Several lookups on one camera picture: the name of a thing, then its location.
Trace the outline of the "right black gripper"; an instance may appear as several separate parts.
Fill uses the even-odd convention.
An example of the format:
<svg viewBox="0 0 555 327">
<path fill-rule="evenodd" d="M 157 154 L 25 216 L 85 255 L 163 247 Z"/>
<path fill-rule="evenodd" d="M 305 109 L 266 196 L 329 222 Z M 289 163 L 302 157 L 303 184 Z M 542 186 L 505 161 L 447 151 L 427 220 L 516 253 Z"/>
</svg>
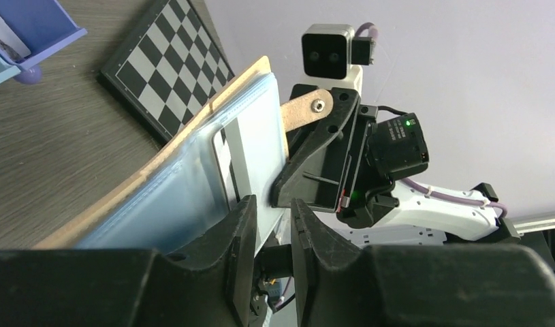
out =
<svg viewBox="0 0 555 327">
<path fill-rule="evenodd" d="M 428 147 L 415 113 L 358 107 L 361 96 L 352 89 L 330 94 L 331 113 L 315 122 L 275 179 L 270 203 L 288 208 L 303 200 L 314 211 L 338 211 L 350 228 L 370 228 L 399 207 L 397 181 L 427 170 Z"/>
</svg>

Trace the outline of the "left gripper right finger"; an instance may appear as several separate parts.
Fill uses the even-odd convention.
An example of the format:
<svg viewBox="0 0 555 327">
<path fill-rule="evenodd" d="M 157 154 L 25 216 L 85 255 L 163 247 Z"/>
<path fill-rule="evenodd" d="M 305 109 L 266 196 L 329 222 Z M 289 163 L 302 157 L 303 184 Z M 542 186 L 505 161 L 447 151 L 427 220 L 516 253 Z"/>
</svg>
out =
<svg viewBox="0 0 555 327">
<path fill-rule="evenodd" d="M 555 326 L 555 274 L 519 245 L 359 248 L 291 202 L 300 326 Z"/>
</svg>

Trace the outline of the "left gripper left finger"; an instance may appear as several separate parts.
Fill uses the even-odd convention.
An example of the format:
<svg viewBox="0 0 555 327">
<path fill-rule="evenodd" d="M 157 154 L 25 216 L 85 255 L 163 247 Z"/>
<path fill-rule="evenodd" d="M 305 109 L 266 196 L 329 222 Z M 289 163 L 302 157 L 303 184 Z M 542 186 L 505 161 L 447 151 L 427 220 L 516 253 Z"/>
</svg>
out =
<svg viewBox="0 0 555 327">
<path fill-rule="evenodd" d="M 257 200 L 175 253 L 0 251 L 0 326 L 246 326 Z"/>
</svg>

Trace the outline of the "blue three-compartment organizer tray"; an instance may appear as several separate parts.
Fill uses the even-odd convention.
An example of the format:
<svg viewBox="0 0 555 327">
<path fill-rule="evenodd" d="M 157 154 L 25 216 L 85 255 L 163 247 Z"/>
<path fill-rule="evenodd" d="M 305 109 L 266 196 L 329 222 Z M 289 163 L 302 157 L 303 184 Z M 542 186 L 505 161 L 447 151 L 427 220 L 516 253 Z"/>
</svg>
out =
<svg viewBox="0 0 555 327">
<path fill-rule="evenodd" d="M 58 1 L 0 1 L 0 84 L 36 84 L 40 63 L 87 34 Z"/>
</svg>

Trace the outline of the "beige leather card holder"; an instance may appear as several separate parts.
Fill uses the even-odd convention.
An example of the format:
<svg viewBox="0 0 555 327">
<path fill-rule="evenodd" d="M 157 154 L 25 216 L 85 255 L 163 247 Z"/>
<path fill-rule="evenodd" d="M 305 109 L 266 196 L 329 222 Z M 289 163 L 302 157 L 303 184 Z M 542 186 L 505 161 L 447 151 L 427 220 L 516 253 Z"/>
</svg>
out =
<svg viewBox="0 0 555 327">
<path fill-rule="evenodd" d="M 284 210 L 270 190 L 288 158 L 286 133 L 321 118 L 328 91 L 317 89 L 281 103 L 267 57 L 232 78 L 148 163 L 44 240 L 38 249 L 157 249 L 173 252 L 203 235 L 230 211 L 212 150 L 212 137 L 232 119 L 247 129 L 257 197 L 259 251 Z"/>
</svg>

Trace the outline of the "black and white chessboard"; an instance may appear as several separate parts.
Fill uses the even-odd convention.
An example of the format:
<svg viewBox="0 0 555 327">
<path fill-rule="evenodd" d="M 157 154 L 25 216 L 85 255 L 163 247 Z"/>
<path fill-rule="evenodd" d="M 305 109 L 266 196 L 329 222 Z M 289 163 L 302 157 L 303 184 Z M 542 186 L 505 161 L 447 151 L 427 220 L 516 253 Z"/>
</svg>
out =
<svg viewBox="0 0 555 327">
<path fill-rule="evenodd" d="M 232 78 L 190 1 L 156 1 L 97 79 L 159 144 L 169 142 Z"/>
</svg>

